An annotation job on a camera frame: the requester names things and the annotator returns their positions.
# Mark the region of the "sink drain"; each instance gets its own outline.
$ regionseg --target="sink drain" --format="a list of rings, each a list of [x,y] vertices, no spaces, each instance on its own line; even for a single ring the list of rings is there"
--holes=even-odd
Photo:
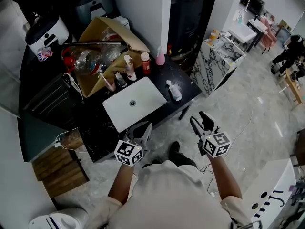
[[[134,106],[135,106],[135,104],[136,104],[136,103],[135,103],[135,101],[134,101],[134,100],[132,100],[132,101],[130,101],[130,102],[129,102],[129,105],[130,105],[131,107],[134,107]]]

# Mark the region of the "pink bottle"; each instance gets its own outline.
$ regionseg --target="pink bottle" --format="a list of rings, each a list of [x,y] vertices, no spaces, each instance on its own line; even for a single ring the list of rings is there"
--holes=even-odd
[[[158,48],[158,53],[156,57],[156,65],[164,65],[165,63],[165,56],[164,53],[162,52],[162,46]]]

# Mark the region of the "pink chair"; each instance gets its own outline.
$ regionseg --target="pink chair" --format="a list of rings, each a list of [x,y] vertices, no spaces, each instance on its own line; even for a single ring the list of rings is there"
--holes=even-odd
[[[261,43],[265,47],[265,50],[262,52],[262,54],[263,54],[267,48],[269,48],[268,51],[270,51],[270,48],[277,42],[277,38],[276,38],[276,36],[274,36],[272,34],[272,31],[271,31],[271,28],[270,28],[270,25],[269,25],[267,19],[260,18],[259,20],[261,23],[263,23],[267,27],[267,32],[268,32],[268,34],[264,35],[261,39]]]

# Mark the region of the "cardboard box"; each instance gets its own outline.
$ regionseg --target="cardboard box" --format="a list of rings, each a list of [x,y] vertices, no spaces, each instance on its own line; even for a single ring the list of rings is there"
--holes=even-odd
[[[114,72],[125,71],[125,60],[126,54],[132,58],[133,66],[135,68],[142,65],[141,53],[149,52],[146,45],[137,38],[130,30],[121,25],[118,21],[109,19],[106,17],[96,17],[88,25],[87,29],[81,35],[80,42],[99,42],[101,39],[102,32],[110,27],[115,31],[126,43],[128,51],[122,53],[104,72],[106,79],[115,79]],[[76,79],[80,85],[83,96],[90,97],[92,94],[102,89],[105,86],[105,81],[98,78],[96,75],[77,75]]]

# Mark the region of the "white shirt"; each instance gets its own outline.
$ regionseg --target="white shirt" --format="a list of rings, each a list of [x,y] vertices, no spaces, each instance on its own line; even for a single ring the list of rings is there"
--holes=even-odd
[[[177,167],[167,160],[141,170],[131,198],[122,204],[104,197],[85,229],[229,229],[232,219],[251,223],[242,200],[226,197],[219,203],[200,181],[194,166]]]

